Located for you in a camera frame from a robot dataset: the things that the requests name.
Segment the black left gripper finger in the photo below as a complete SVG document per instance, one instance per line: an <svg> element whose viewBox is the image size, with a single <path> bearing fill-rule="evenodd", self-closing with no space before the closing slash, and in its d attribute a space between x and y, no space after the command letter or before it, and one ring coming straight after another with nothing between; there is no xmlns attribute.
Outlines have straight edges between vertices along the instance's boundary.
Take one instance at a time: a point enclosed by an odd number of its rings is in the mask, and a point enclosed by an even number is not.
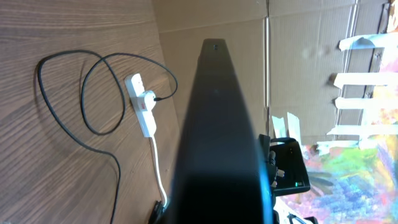
<svg viewBox="0 0 398 224"><path fill-rule="evenodd" d="M163 206L161 201L156 201L151 211L148 224L164 224L165 212L167 209Z"/></svg>

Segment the blue Galaxy smartphone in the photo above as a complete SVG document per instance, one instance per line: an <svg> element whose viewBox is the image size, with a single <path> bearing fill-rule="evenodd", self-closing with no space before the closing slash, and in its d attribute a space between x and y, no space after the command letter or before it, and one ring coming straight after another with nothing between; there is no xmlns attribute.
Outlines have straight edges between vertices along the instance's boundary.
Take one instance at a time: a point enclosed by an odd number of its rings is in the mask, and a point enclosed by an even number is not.
<svg viewBox="0 0 398 224"><path fill-rule="evenodd" d="M264 156L223 39L203 41L163 223L271 223Z"/></svg>

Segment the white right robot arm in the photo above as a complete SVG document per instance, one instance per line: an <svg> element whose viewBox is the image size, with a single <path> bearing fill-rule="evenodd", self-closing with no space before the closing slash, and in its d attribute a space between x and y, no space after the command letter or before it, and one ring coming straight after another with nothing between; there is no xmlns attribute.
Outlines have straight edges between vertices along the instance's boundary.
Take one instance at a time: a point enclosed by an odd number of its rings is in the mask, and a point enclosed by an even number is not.
<svg viewBox="0 0 398 224"><path fill-rule="evenodd" d="M294 138L272 139L260 134L259 144L264 154L264 164L270 183L270 222L280 223L282 217L286 218L288 223L316 223L316 218L302 218L292 212L284 215L274 208L277 197L304 193L310 190L310 181L299 142Z"/></svg>

